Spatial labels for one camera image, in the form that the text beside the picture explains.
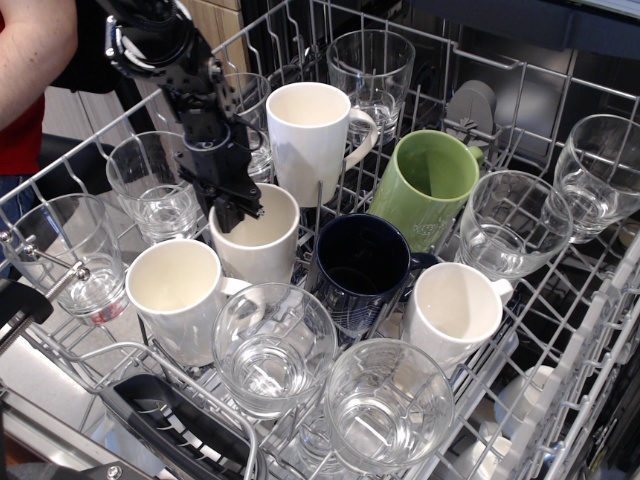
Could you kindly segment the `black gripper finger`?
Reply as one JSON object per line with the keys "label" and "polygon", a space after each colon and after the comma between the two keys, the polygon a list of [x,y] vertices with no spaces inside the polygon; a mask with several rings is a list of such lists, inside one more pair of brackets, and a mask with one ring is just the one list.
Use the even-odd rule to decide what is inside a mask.
{"label": "black gripper finger", "polygon": [[259,219],[264,213],[258,200],[236,197],[218,197],[214,201],[214,211],[222,233],[230,233],[246,216]]}
{"label": "black gripper finger", "polygon": [[194,191],[203,215],[208,218],[211,211],[216,208],[219,194],[218,189],[206,182],[195,182]]}

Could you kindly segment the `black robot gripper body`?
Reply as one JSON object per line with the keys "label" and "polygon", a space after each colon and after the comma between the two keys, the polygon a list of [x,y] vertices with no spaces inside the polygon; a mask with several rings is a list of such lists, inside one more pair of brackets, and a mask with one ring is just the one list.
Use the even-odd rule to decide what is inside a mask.
{"label": "black robot gripper body", "polygon": [[260,190],[248,174],[249,124],[235,113],[213,108],[185,110],[178,119],[184,145],[191,152],[182,166],[193,185],[206,182],[218,189],[218,197],[256,199],[260,203]]}

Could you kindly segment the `person forearm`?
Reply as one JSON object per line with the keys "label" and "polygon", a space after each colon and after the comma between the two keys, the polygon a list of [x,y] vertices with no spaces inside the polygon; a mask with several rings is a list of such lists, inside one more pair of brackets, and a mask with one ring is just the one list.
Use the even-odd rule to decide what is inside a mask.
{"label": "person forearm", "polygon": [[77,49],[73,1],[3,1],[1,16],[1,127],[40,98]]}

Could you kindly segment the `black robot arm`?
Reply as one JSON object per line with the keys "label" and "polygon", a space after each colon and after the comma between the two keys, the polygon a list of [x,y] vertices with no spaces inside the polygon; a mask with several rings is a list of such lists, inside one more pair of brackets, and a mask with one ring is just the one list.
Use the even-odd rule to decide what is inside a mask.
{"label": "black robot arm", "polygon": [[103,1],[105,55],[125,76],[157,85],[181,124],[180,176],[204,212],[231,232],[263,212],[250,178],[249,124],[236,112],[232,87],[186,7],[178,1]]}

